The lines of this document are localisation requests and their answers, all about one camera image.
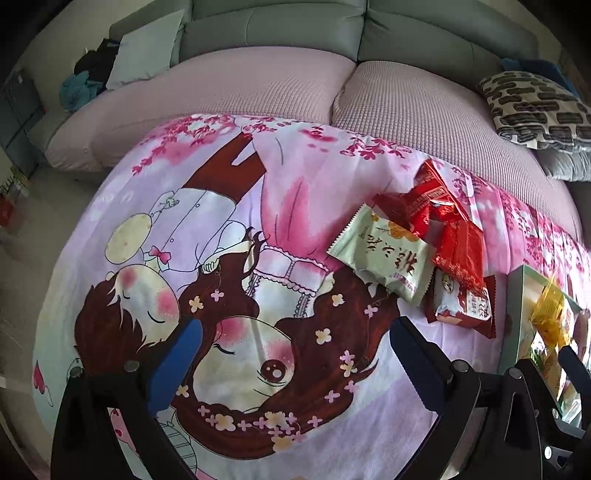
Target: pink sofa cover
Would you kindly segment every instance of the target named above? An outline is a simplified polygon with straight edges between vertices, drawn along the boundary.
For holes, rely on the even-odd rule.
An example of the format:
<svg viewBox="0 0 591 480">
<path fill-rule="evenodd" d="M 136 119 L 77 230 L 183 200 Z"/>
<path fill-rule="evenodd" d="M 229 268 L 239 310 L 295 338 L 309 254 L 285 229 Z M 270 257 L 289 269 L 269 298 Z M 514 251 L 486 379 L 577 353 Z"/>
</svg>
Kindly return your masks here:
<svg viewBox="0 0 591 480">
<path fill-rule="evenodd" d="M 470 170 L 582 241 L 579 214 L 564 182 L 547 178 L 532 150 L 499 137 L 486 101 L 457 83 L 401 63 L 364 62 L 335 99 L 332 125 Z"/>
<path fill-rule="evenodd" d="M 330 123 L 355 63 L 326 51 L 245 47 L 207 53 L 106 92 L 58 130 L 46 156 L 64 170 L 112 167 L 150 130 L 195 112 L 272 115 Z"/>
</svg>

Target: red snack package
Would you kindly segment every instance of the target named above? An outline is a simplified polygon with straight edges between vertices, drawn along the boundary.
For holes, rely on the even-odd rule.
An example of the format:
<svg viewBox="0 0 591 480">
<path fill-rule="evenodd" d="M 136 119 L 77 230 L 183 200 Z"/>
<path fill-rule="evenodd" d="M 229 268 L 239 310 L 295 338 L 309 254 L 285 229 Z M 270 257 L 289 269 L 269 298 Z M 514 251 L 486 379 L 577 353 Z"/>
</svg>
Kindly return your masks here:
<svg viewBox="0 0 591 480">
<path fill-rule="evenodd" d="M 383 211 L 388 220 L 409 230 L 404 194 L 388 193 L 385 195 L 383 193 L 378 193 L 372 200 L 375 202 L 376 206 Z"/>
<path fill-rule="evenodd" d="M 469 290 L 484 294 L 482 230 L 447 189 L 431 159 L 418 169 L 414 184 L 404 195 L 410 231 L 423 238 L 430 219 L 444 222 L 433 263 Z"/>
<path fill-rule="evenodd" d="M 433 263 L 456 277 L 469 290 L 483 295 L 483 249 L 482 230 L 474 223 L 446 223 Z"/>
<path fill-rule="evenodd" d="M 495 277 L 486 277 L 485 281 L 485 296 L 481 297 L 447 273 L 437 270 L 433 285 L 427 294 L 428 322 L 439 320 L 472 328 L 487 338 L 495 338 Z"/>
<path fill-rule="evenodd" d="M 450 193 L 431 159 L 425 161 L 414 177 L 414 187 L 404 195 L 410 231 L 423 238 L 429 220 L 470 222 L 464 207 Z"/>
</svg>

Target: brown hair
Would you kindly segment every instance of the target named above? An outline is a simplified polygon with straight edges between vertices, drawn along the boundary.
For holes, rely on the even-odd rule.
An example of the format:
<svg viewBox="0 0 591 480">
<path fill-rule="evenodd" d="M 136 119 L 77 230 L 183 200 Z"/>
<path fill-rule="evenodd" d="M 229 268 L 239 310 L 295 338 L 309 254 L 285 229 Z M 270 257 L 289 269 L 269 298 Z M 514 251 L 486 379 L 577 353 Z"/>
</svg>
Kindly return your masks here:
<svg viewBox="0 0 591 480">
<path fill-rule="evenodd" d="M 245 239 L 250 238 L 248 229 Z M 354 272 L 343 267 L 334 273 L 334 286 L 314 302 L 314 315 L 308 318 L 283 318 L 275 327 L 291 339 L 294 353 L 294 374 L 289 383 L 275 395 L 267 399 L 257 411 L 245 414 L 229 410 L 221 404 L 206 405 L 196 398 L 193 390 L 193 374 L 199 362 L 213 346 L 216 326 L 222 320 L 233 316 L 257 318 L 259 306 L 249 297 L 242 281 L 249 277 L 257 264 L 264 239 L 258 232 L 252 237 L 250 251 L 222 255 L 216 270 L 205 274 L 201 269 L 197 280 L 190 284 L 179 298 L 180 314 L 195 316 L 203 326 L 203 343 L 189 369 L 184 384 L 189 385 L 191 394 L 185 398 L 177 396 L 172 405 L 182 427 L 205 448 L 230 458 L 255 459 L 273 453 L 274 443 L 268 431 L 256 428 L 253 424 L 267 412 L 290 413 L 297 418 L 292 427 L 295 433 L 305 434 L 313 428 L 308 421 L 312 416 L 328 423 L 341 415 L 353 401 L 354 393 L 345 387 L 350 381 L 355 383 L 367 378 L 375 365 L 370 367 L 378 345 L 388 331 L 390 323 L 400 313 L 398 297 L 388 294 L 383 286 L 378 286 L 375 295 L 369 294 L 368 286 Z M 248 271 L 244 271 L 250 255 L 254 261 Z M 131 318 L 129 312 L 121 309 L 120 301 L 113 302 L 115 277 L 100 282 L 90 289 L 80 314 L 76 319 L 74 334 L 76 349 L 82 364 L 90 375 L 103 372 L 121 371 L 125 361 L 137 359 L 150 361 L 157 354 L 158 346 L 144 345 L 144 335 L 140 325 Z M 211 294 L 219 290 L 224 296 L 215 301 Z M 345 301 L 335 307 L 333 295 L 341 294 Z M 191 312 L 189 300 L 199 296 L 203 309 Z M 377 307 L 370 317 L 365 312 L 368 306 Z M 330 342 L 319 345 L 316 331 L 330 329 Z M 354 355 L 350 376 L 345 377 L 341 368 L 344 362 L 340 357 L 345 350 Z M 339 396 L 329 402 L 325 396 L 329 391 Z M 207 423 L 198 409 L 205 405 L 210 414 L 231 415 L 236 430 L 218 431 Z M 245 432 L 238 428 L 244 420 L 251 424 Z"/>
<path fill-rule="evenodd" d="M 185 298 L 181 296 L 182 311 L 189 297 L 192 299 L 199 295 L 204 304 L 204 315 L 200 318 L 204 332 L 207 331 L 207 333 L 204 334 L 199 354 L 185 380 L 185 384 L 191 388 L 191 394 L 187 398 L 176 397 L 173 400 L 173 407 L 177 410 L 177 417 L 182 427 L 205 448 L 230 458 L 254 459 L 273 453 L 274 444 L 271 436 L 268 432 L 253 426 L 260 417 L 265 417 L 266 412 L 283 412 L 286 416 L 293 413 L 297 421 L 292 426 L 294 431 L 300 434 L 313 428 L 308 424 L 313 416 L 322 419 L 322 424 L 325 424 L 341 415 L 353 401 L 353 393 L 345 387 L 349 381 L 359 382 L 372 373 L 375 366 L 370 368 L 369 366 L 374 360 L 379 342 L 388 331 L 392 320 L 400 313 L 396 295 L 388 295 L 382 286 L 378 286 L 376 295 L 371 297 L 367 285 L 350 268 L 343 267 L 334 274 L 335 284 L 332 291 L 319 296 L 314 302 L 312 317 L 283 318 L 275 325 L 291 339 L 295 371 L 290 382 L 252 413 L 245 414 L 241 411 L 229 410 L 221 404 L 207 405 L 199 401 L 192 391 L 192 377 L 199 362 L 214 343 L 215 326 L 210 325 L 210 322 L 217 323 L 224 318 L 237 315 L 256 317 L 255 310 L 258 313 L 258 306 L 251 311 L 248 308 L 242 310 L 239 308 L 240 304 L 244 306 L 249 303 L 254 304 L 254 301 L 245 295 L 240 284 L 243 278 L 242 265 L 243 261 L 237 262 L 232 272 L 226 269 L 228 265 L 222 265 L 220 260 L 221 268 L 218 271 L 209 275 L 200 274 L 197 282 L 189 287 L 190 294 Z M 234 295 L 244 298 L 235 305 L 238 308 L 230 305 L 217 306 L 223 312 L 220 311 L 215 317 L 205 316 L 206 312 L 210 308 L 215 308 L 218 303 L 209 299 L 210 290 L 213 291 L 216 282 L 220 281 L 214 280 L 215 277 L 227 279 L 224 292 L 230 285 L 234 285 L 232 303 Z M 200 289 L 202 285 L 206 286 L 205 291 Z M 332 295 L 339 293 L 345 303 L 335 307 Z M 378 311 L 373 313 L 372 317 L 365 313 L 368 306 L 378 307 Z M 332 339 L 330 342 L 319 345 L 316 342 L 315 332 L 325 328 L 330 329 Z M 345 371 L 341 369 L 344 362 L 340 357 L 345 350 L 355 356 L 353 367 L 356 368 L 356 372 L 352 372 L 348 377 L 344 376 Z M 331 390 L 339 394 L 332 403 L 325 399 Z M 203 405 L 210 411 L 206 416 L 198 412 Z M 218 413 L 231 415 L 237 428 L 232 432 L 218 431 L 206 422 L 210 415 Z M 246 431 L 238 428 L 242 420 L 251 424 Z"/>
<path fill-rule="evenodd" d="M 115 298 L 115 280 L 91 287 L 74 324 L 74 346 L 89 375 L 121 372 L 127 360 L 142 361 L 151 343 L 142 346 L 144 333 L 139 322 L 121 308 Z"/>
</svg>

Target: snack package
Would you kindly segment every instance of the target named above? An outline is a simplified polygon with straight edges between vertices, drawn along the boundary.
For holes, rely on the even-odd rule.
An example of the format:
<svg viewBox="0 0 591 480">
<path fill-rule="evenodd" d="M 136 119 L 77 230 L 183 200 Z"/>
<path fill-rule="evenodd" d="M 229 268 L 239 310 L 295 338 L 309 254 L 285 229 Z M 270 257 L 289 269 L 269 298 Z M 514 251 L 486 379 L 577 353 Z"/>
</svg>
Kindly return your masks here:
<svg viewBox="0 0 591 480">
<path fill-rule="evenodd" d="M 470 220 L 463 206 L 449 191 L 431 159 L 419 168 L 410 192 L 403 195 L 379 194 L 374 201 L 391 220 L 401 217 L 402 202 L 409 230 L 421 239 L 427 235 L 430 220 L 443 222 L 433 263 L 469 290 L 485 294 L 482 230 Z"/>
<path fill-rule="evenodd" d="M 534 363 L 554 398 L 558 399 L 566 383 L 566 373 L 558 362 L 558 352 L 565 345 L 570 345 L 575 318 L 568 299 L 552 280 L 544 287 L 530 320 L 537 330 L 530 351 L 543 360 L 542 367 L 539 360 L 534 360 Z"/>
<path fill-rule="evenodd" d="M 439 320 L 472 328 L 487 338 L 495 338 L 495 277 L 487 277 L 485 283 L 485 296 L 482 297 L 468 290 L 448 273 L 436 269 L 427 301 L 426 317 L 429 323 Z"/>
<path fill-rule="evenodd" d="M 418 306 L 431 282 L 434 248 L 362 205 L 328 249 L 341 260 Z"/>
<path fill-rule="evenodd" d="M 428 159 L 418 169 L 414 187 L 404 195 L 410 231 L 423 238 L 429 220 L 470 222 L 464 207 L 448 190 L 439 172 Z"/>
</svg>

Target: sofa backrest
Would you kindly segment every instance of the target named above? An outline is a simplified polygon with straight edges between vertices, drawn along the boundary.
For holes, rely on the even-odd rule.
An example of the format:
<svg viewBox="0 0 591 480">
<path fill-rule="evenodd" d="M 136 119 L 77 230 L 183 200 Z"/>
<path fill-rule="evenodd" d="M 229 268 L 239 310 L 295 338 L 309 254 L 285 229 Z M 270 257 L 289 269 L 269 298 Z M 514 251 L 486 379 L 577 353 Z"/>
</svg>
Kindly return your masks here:
<svg viewBox="0 0 591 480">
<path fill-rule="evenodd" d="M 326 50 L 357 61 L 366 0 L 194 0 L 180 60 L 236 47 Z"/>
<path fill-rule="evenodd" d="M 359 61 L 397 61 L 472 90 L 500 58 L 536 59 L 535 35 L 478 0 L 368 0 Z"/>
<path fill-rule="evenodd" d="M 154 0 L 110 36 L 179 9 L 187 21 L 180 61 L 227 48 L 304 47 L 409 64 L 475 90 L 502 71 L 501 58 L 538 57 L 533 33 L 479 0 Z"/>
<path fill-rule="evenodd" d="M 165 15 L 184 10 L 182 24 L 192 18 L 193 0 L 155 0 L 109 27 L 109 38 L 121 40 L 123 35 L 158 20 Z"/>
</svg>

